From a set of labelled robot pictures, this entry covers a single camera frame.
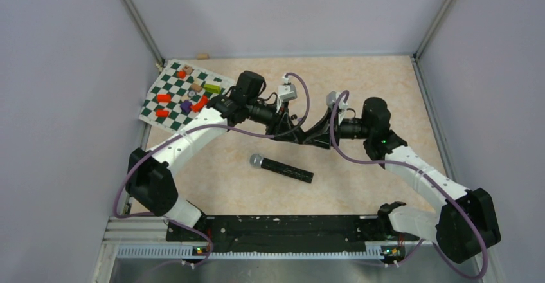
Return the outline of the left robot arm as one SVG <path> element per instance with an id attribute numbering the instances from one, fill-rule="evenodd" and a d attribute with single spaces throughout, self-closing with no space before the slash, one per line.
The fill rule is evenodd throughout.
<path id="1" fill-rule="evenodd" d="M 136 149 L 131 154 L 122 189 L 143 205 L 149 216 L 181 225 L 191 240 L 202 238 L 206 232 L 206 223 L 201 219 L 204 214 L 179 195 L 174 176 L 203 147 L 227 132 L 293 143 L 303 141 L 302 123 L 292 124 L 289 118 L 289 102 L 297 97 L 292 77 L 301 83 L 308 100 L 310 95 L 303 79 L 286 73 L 275 103 L 265 104 L 260 96 L 265 89 L 263 76 L 243 71 L 227 94 L 209 100 L 184 129 L 149 151 Z M 265 125 L 265 133 L 259 135 L 235 127 L 246 120 Z"/>

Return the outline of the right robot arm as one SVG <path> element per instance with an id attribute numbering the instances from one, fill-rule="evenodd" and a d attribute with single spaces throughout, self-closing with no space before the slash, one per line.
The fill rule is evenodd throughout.
<path id="1" fill-rule="evenodd" d="M 362 139 L 372 161 L 401 177 L 433 208 L 427 212 L 403 202 L 385 204 L 377 231 L 385 239 L 408 233 L 431 241 L 456 264 L 461 264 L 501 241 L 501 232 L 491 195 L 484 189 L 470 190 L 426 163 L 390 127 L 391 113 L 385 100 L 364 101 L 361 118 L 339 120 L 346 103 L 335 106 L 338 93 L 328 99 L 324 117 L 305 132 L 303 143 L 330 148 L 342 139 Z"/>

